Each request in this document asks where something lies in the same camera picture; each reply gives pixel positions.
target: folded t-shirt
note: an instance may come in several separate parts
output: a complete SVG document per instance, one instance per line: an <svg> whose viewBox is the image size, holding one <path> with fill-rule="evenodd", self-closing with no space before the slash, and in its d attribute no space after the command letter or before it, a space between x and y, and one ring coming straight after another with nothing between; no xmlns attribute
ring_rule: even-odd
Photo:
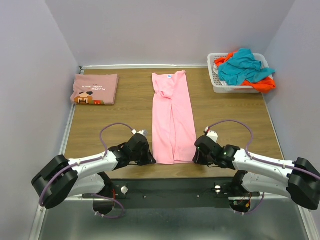
<svg viewBox="0 0 320 240"><path fill-rule="evenodd" d="M75 104L113 105L119 77L76 74L71 102Z"/></svg>

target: gray wall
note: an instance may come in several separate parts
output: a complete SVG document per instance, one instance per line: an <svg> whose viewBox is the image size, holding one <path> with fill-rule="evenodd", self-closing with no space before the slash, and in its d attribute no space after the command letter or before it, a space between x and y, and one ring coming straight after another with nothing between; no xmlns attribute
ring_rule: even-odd
<svg viewBox="0 0 320 240"><path fill-rule="evenodd" d="M206 64L264 53L295 0L46 0L80 65Z"/></svg>
<svg viewBox="0 0 320 240"><path fill-rule="evenodd" d="M58 153L78 64L43 0L0 3L0 239L27 240L34 175Z"/></svg>
<svg viewBox="0 0 320 240"><path fill-rule="evenodd" d="M297 0L266 51L277 89L266 95L287 160L303 157L320 170L320 1ZM320 226L320 210L313 212Z"/></svg>

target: wooden table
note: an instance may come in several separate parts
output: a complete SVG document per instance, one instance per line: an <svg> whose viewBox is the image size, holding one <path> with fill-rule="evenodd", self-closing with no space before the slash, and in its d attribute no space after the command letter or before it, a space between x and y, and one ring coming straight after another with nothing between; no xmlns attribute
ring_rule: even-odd
<svg viewBox="0 0 320 240"><path fill-rule="evenodd" d="M118 74L119 84L115 105L77 105L67 142L65 156L82 158L104 151L99 132L106 125L123 122L137 131L146 129L152 146L152 105L154 89L152 73L173 74L182 68L170 69L97 69L84 74ZM248 124L254 133L249 150L271 158L282 159L281 151L261 94L214 93L207 68L186 68L197 138L204 129L221 120L236 119ZM237 123L222 123L213 128L218 133L218 143L244 148L250 134ZM113 126L103 134L109 147L124 143L132 136L125 126ZM196 178L231 177L236 172L219 167L208 168L193 163L175 165L127 166L108 175L123 178Z"/></svg>

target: laundry basket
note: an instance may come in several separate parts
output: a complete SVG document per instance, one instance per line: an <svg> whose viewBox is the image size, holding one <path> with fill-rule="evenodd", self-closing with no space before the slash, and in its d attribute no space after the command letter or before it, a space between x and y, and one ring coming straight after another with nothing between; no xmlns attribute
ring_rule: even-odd
<svg viewBox="0 0 320 240"><path fill-rule="evenodd" d="M211 53L208 55L208 69L209 75L211 79L211 83L213 85L213 91L215 93L247 93L247 94L256 94L259 93L252 86L224 86L222 85L217 74L214 73L213 68L215 64L215 60L219 58L227 57L228 53ZM254 53L254 58L258 61L262 62L262 68L268 68L269 65L265 59L265 57L259 53Z"/></svg>

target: pink garment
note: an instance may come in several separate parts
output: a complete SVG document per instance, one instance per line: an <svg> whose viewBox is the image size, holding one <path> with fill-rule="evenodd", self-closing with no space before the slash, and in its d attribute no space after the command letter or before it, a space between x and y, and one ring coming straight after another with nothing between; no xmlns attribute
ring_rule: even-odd
<svg viewBox="0 0 320 240"><path fill-rule="evenodd" d="M75 75L71 102L75 104L114 105L119 77L112 75Z"/></svg>
<svg viewBox="0 0 320 240"><path fill-rule="evenodd" d="M152 151L158 164L191 163L196 129L186 71L152 74Z"/></svg>

